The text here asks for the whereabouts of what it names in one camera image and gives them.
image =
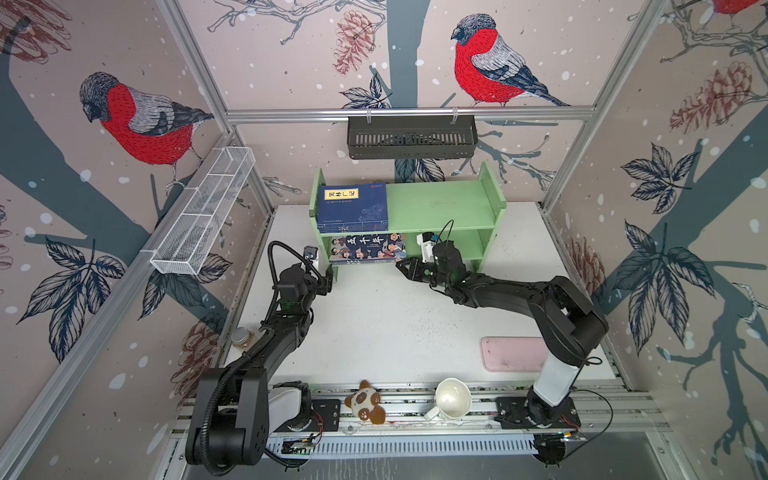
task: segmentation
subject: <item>bookshelf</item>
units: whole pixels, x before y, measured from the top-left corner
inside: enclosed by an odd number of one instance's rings
[[[328,260],[331,239],[343,233],[317,230],[317,192],[325,184],[323,169],[317,168],[310,197],[310,223],[320,254]],[[386,194],[389,230],[349,234],[401,233],[408,257],[420,257],[421,247],[416,243],[416,236],[429,231],[438,233],[453,219],[450,240],[461,251],[462,258],[472,262],[476,272],[482,271],[507,208],[502,189],[487,161],[481,165],[477,180],[387,184]]]

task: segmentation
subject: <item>bird head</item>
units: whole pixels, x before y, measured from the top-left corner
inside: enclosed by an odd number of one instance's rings
[[[107,95],[112,88],[117,87],[120,82],[110,74],[98,71],[86,78],[80,85],[80,102],[83,104],[83,112],[88,121],[100,119],[101,121],[110,121],[112,116],[109,114],[109,103]]]
[[[451,35],[451,39],[458,41],[463,47],[467,45],[467,42],[472,39],[475,33],[485,29],[496,29],[496,22],[493,21],[493,18],[491,18],[490,15],[486,15],[485,13],[468,15],[462,18],[458,25],[456,25],[453,35]]]

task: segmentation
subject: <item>mug handle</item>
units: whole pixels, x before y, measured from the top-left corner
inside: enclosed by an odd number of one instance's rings
[[[440,413],[439,407],[432,407],[432,410],[429,410],[427,413],[424,414],[424,420],[426,422],[431,422],[439,413]]]

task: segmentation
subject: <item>plush bear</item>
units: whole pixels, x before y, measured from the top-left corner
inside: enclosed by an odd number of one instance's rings
[[[381,405],[382,396],[367,380],[360,382],[360,390],[346,397],[344,405],[364,422],[370,420],[374,425],[381,425],[386,420],[386,413]]]

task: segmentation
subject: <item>book cover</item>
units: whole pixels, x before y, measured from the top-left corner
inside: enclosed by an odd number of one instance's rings
[[[390,263],[406,258],[406,245],[399,233],[374,233],[334,237],[330,245],[332,265]]]
[[[374,232],[389,228],[386,184],[327,186],[318,189],[320,233]]]

